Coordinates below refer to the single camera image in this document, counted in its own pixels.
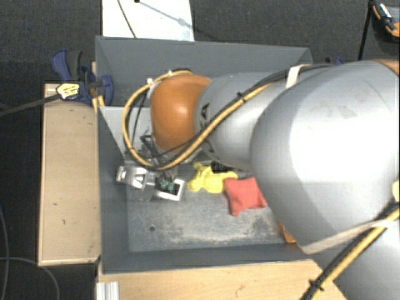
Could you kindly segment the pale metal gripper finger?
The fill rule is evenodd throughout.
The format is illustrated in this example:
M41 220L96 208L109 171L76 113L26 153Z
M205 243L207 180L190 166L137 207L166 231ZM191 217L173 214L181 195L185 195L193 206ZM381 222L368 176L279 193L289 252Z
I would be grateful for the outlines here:
M152 199L180 201L185 189L186 182L176 178L157 178L155 182Z
M144 189L148 171L139 166L119 166L116 173L116 181L136 189Z

